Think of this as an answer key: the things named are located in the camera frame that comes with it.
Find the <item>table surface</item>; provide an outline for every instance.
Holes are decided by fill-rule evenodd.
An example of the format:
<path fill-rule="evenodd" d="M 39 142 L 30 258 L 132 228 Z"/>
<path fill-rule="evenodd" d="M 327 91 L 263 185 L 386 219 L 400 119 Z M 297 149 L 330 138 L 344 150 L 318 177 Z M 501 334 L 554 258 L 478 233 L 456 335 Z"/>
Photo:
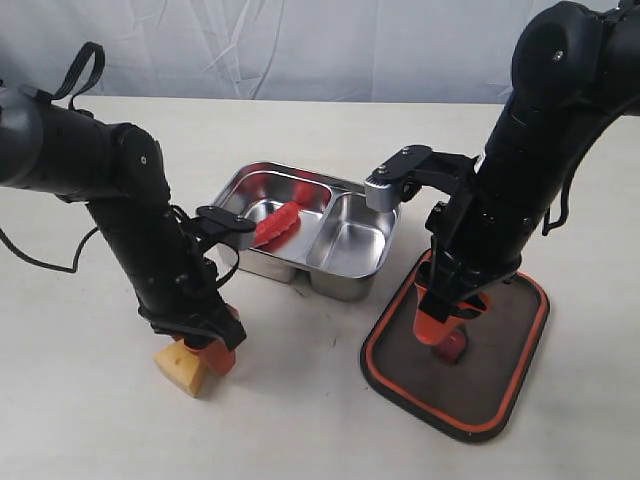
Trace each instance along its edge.
<path fill-rule="evenodd" d="M 87 97 L 163 146 L 173 201 L 209 203 L 245 164 L 274 161 L 353 181 L 406 144 L 476 155 L 501 107 Z M 623 118 L 574 182 L 565 228 L 524 252 L 552 313 L 507 429 L 468 446 L 374 393 L 362 342 L 428 245 L 442 197 L 404 206 L 369 297 L 347 304 L 239 272 L 223 287 L 248 332 L 238 363 L 201 399 L 152 355 L 168 343 L 106 243 L 77 275 L 38 270 L 0 248 L 0 471 L 4 478 L 636 478 L 640 467 L 640 122 Z M 82 205 L 3 189 L 0 225 L 29 254 L 67 264 L 91 227 Z"/>

